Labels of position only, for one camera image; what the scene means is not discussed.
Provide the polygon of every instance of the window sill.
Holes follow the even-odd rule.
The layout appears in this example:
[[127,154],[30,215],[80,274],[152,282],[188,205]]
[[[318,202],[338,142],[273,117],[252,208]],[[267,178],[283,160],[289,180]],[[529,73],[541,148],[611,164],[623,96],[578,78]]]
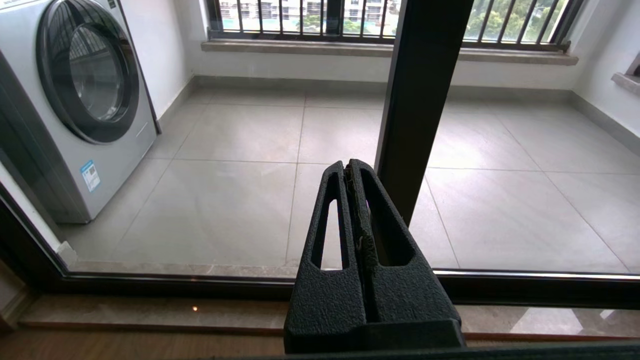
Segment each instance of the window sill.
[[[377,58],[390,58],[393,53],[392,45],[236,39],[210,40],[203,42],[200,48],[205,52],[225,51],[232,53],[339,55]],[[572,66],[578,62],[578,58],[561,53],[493,49],[462,49],[458,60],[564,66]]]
[[621,72],[613,74],[611,78],[614,83],[636,96],[640,96],[640,77],[625,75]]

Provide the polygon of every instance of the front-load washing machine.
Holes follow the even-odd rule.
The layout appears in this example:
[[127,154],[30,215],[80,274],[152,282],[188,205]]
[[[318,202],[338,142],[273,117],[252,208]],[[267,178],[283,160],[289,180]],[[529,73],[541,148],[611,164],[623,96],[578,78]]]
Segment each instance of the front-load washing machine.
[[16,126],[30,155],[12,163],[35,164],[55,222],[93,220],[156,139],[131,44],[113,0],[0,0],[0,53],[39,118]]

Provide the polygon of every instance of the black metal frame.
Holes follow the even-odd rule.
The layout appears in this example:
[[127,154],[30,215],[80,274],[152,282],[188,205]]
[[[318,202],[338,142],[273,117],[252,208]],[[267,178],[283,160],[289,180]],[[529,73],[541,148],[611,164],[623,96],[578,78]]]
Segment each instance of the black metal frame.
[[[321,9],[324,10],[324,1],[321,0]],[[549,43],[542,42],[542,38],[544,33],[546,32],[550,20],[553,16],[553,12],[556,9],[556,6],[559,0],[554,0],[552,3],[552,7],[548,13],[545,22],[543,23],[543,27],[540,30],[540,33],[535,42],[523,42],[523,37],[527,30],[527,26],[533,14],[533,11],[536,7],[536,4],[539,0],[533,0],[531,5],[529,6],[527,16],[522,24],[520,29],[520,34],[515,41],[503,40],[504,32],[507,28],[509,19],[511,17],[511,12],[513,11],[513,7],[517,0],[511,0],[509,3],[509,8],[507,14],[505,14],[504,22],[502,23],[502,27],[500,29],[500,33],[498,39],[495,41],[492,40],[482,40],[484,31],[486,29],[486,25],[489,19],[489,15],[494,3],[494,0],[489,0],[487,9],[484,13],[484,21],[482,24],[482,28],[480,30],[480,34],[477,39],[469,40],[464,39],[462,43],[462,47],[468,48],[483,48],[483,49],[505,49],[505,50],[528,50],[528,51],[564,51],[566,52],[569,47],[569,43],[565,42],[566,35],[569,31],[573,20],[578,14],[580,10],[580,6],[584,2],[584,0],[568,0],[566,5],[566,11],[563,12],[560,16],[560,19],[557,20],[557,26],[553,34],[551,34],[551,39]],[[209,9],[209,21],[211,26],[209,27],[209,38],[236,38],[236,39],[252,39],[252,40],[283,40],[283,41],[318,41],[318,42],[347,42],[347,43],[361,43],[361,44],[393,44],[395,36],[392,35],[384,35],[385,30],[385,20],[387,15],[387,5],[388,0],[383,0],[382,6],[382,14],[381,14],[381,23],[382,27],[380,28],[380,34],[378,35],[368,35],[364,33],[364,23],[367,9],[367,0],[361,0],[362,2],[362,12],[360,19],[360,34],[349,34],[343,33],[342,24],[345,19],[344,14],[344,0],[326,0],[328,4],[327,11],[327,31],[323,31],[323,19],[324,13],[321,11],[320,17],[320,33],[304,33],[303,31],[303,3],[300,1],[300,32],[293,31],[285,31],[282,26],[282,2],[280,1],[280,31],[265,31],[262,27],[262,12],[260,0],[258,0],[259,7],[259,20],[260,20],[260,30],[245,30],[242,25],[242,17],[239,14],[239,27],[240,30],[224,30],[222,26],[222,16],[220,13],[220,0],[207,0],[207,5]],[[329,23],[337,24],[334,26],[329,26]]]
[[[408,0],[406,10],[401,12],[376,171],[407,223],[432,144],[425,139],[432,140],[438,127],[470,2]],[[465,4],[466,13],[461,13],[461,3]],[[427,6],[436,6],[438,11],[427,12]],[[425,97],[418,101],[412,95],[425,91],[431,94],[428,104]],[[7,159],[0,160],[11,172]],[[19,174],[14,179],[21,181]],[[3,184],[0,228],[0,258],[39,291],[288,300],[293,289],[293,279],[70,272],[58,255],[44,245],[36,227]],[[636,275],[482,270],[435,273],[456,304],[640,309],[640,276]]]

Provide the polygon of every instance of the energy label sticker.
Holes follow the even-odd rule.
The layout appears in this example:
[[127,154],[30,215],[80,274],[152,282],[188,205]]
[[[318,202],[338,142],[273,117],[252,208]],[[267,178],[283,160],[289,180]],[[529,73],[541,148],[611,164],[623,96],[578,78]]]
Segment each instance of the energy label sticker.
[[89,192],[93,192],[95,188],[100,185],[100,177],[98,176],[98,170],[95,169],[93,160],[89,160],[88,163],[84,164],[80,169],[80,173],[82,173],[82,177],[86,182],[86,187],[89,188]]

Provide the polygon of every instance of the washing machine door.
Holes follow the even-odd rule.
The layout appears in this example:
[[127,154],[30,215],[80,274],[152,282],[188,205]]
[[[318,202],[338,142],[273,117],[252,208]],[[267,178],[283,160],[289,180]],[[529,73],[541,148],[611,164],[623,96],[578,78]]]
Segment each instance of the washing machine door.
[[53,1],[36,51],[47,98],[71,132],[97,144],[126,134],[138,109],[138,68],[109,12],[90,0]]

